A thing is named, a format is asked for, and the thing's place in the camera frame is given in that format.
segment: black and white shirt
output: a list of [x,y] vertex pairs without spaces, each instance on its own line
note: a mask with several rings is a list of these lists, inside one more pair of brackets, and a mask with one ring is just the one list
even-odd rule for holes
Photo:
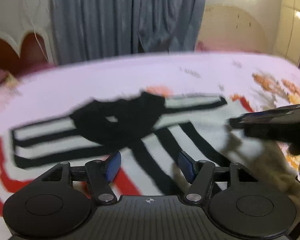
[[70,115],[1,136],[1,183],[13,193],[58,162],[83,165],[120,151],[121,169],[112,184],[118,196],[182,194],[189,187],[177,166],[184,150],[194,160],[217,166],[247,166],[257,179],[289,194],[297,222],[300,185],[276,143],[245,138],[226,126],[229,118],[246,112],[240,101],[218,95],[162,98],[144,92],[131,100],[94,100]]

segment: crosshair logo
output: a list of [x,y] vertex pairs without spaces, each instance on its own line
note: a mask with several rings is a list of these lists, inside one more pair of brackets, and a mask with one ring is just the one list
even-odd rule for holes
[[149,204],[153,203],[155,200],[153,198],[147,198],[145,201],[147,201]]

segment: black object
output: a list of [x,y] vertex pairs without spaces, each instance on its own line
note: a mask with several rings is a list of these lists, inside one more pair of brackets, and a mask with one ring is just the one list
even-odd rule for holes
[[300,104],[244,114],[229,122],[245,136],[300,145]]
[[166,110],[164,103],[164,97],[142,92],[140,97],[130,100],[93,100],[74,111],[70,118],[81,136],[120,149],[149,134]]
[[[19,190],[3,207],[11,239],[289,239],[293,202],[238,163],[215,167],[181,152],[178,164],[192,184],[183,196],[117,201],[108,183],[120,163],[120,153],[80,167],[62,162]],[[86,181],[91,199],[72,181]],[[218,181],[228,188],[213,195]]]

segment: wooden headboard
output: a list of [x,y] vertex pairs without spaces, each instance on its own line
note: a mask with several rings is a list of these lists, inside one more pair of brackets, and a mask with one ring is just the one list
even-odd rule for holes
[[0,68],[18,75],[46,58],[53,64],[52,43],[50,0],[0,0]]

